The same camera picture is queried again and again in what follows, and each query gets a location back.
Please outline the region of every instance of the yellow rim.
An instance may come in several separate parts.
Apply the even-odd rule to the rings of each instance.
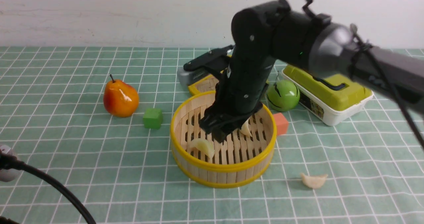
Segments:
[[[171,133],[172,145],[176,148],[176,150],[180,153],[180,155],[186,161],[188,161],[190,164],[195,165],[196,167],[206,169],[208,171],[214,171],[214,172],[238,172],[238,171],[242,171],[242,170],[245,170],[247,168],[250,168],[250,167],[258,164],[263,159],[265,159],[266,156],[274,149],[275,141],[277,139],[277,133],[276,133],[277,125],[275,123],[274,116],[272,115],[272,113],[268,109],[268,107],[266,107],[265,105],[263,105],[263,108],[265,109],[265,111],[267,112],[267,114],[271,118],[272,126],[273,126],[273,133],[272,133],[271,140],[269,141],[266,149],[263,150],[262,153],[260,153],[258,156],[254,157],[253,159],[249,159],[247,161],[244,161],[244,162],[241,162],[241,163],[238,163],[238,164],[229,164],[229,165],[212,164],[212,163],[208,163],[208,162],[205,162],[203,160],[200,160],[200,159],[197,159],[197,158],[191,156],[189,153],[186,152],[186,150],[184,150],[181,147],[181,145],[179,145],[179,141],[177,141],[177,138],[175,136],[174,129],[173,129],[174,123],[175,123],[175,115],[178,114],[178,112],[180,112],[182,107],[184,107],[191,100],[196,99],[200,96],[208,95],[208,94],[212,94],[212,93],[215,93],[215,91],[207,91],[207,92],[203,92],[203,93],[194,95],[194,96],[190,97],[189,99],[187,99],[185,102],[183,102],[178,107],[178,109],[175,111],[175,113],[172,117],[172,120],[171,120],[171,128],[170,128],[171,132],[170,133]]]
[[[265,173],[265,171],[268,169],[269,164],[271,163],[272,159],[269,160],[269,162],[266,164],[266,166],[256,175],[254,175],[253,177],[251,177],[250,179],[246,179],[242,182],[235,182],[235,183],[215,183],[215,182],[208,182],[205,181],[203,179],[200,179],[198,177],[193,176],[192,174],[190,174],[187,170],[185,170],[182,165],[180,164],[180,162],[176,159],[175,154],[173,151],[172,152],[172,156],[174,157],[175,162],[177,163],[177,166],[181,169],[181,171],[190,179],[192,179],[194,182],[200,183],[202,185],[211,187],[211,188],[237,188],[237,187],[241,187],[244,186],[246,184],[249,184],[253,181],[255,181],[256,179],[258,179],[259,177],[262,176],[262,174]]]

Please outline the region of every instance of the white container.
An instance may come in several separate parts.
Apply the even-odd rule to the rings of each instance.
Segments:
[[[348,109],[345,109],[344,111],[336,111],[333,108],[326,105],[321,100],[319,100],[316,96],[314,96],[314,94],[310,93],[308,90],[306,90],[297,82],[295,82],[293,79],[286,76],[283,72],[281,72],[280,74],[283,76],[284,79],[287,79],[293,82],[299,88],[299,90],[301,91],[301,100],[308,99],[308,102],[310,102],[311,106],[306,106],[305,103],[301,101],[299,103],[303,107],[305,107],[307,110],[309,110],[312,114],[314,114],[316,117],[318,117],[318,119],[322,120],[322,122],[324,122],[324,124],[328,126],[336,126],[338,123],[360,112],[362,108],[364,108],[365,104],[369,100],[371,100],[374,95],[374,93],[371,91],[371,95],[365,98],[364,100],[362,100],[360,103],[350,106]]]

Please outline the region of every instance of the table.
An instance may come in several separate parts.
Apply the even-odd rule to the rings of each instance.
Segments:
[[[65,184],[98,223],[424,223],[424,152],[397,105],[378,94],[335,127],[301,106],[285,112],[289,131],[277,138],[266,173],[249,185],[223,190],[191,182],[169,151],[169,124],[190,97],[177,66],[208,50],[0,47],[0,141]],[[394,51],[424,58],[419,49]],[[276,63],[270,81],[284,66]],[[132,117],[105,111],[109,74],[138,89]],[[142,125],[150,107],[164,113],[159,130]],[[312,191],[301,172],[329,178]],[[0,215],[84,223],[29,174],[0,184]]]

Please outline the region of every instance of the bamboo steamer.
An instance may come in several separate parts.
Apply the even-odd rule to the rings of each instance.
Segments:
[[[268,168],[274,154],[277,128],[266,107],[249,119],[251,137],[236,130],[221,144],[200,129],[199,121],[212,105],[215,91],[196,94],[182,103],[171,120],[171,151],[178,167],[192,180],[213,188],[235,188],[259,178]],[[213,142],[212,159],[194,149],[187,150],[194,138]]]

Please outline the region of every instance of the label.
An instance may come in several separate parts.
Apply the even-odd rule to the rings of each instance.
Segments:
[[[303,92],[300,92],[299,103],[301,103],[306,109],[320,117],[324,118],[324,109],[319,106],[315,101],[307,97]]]

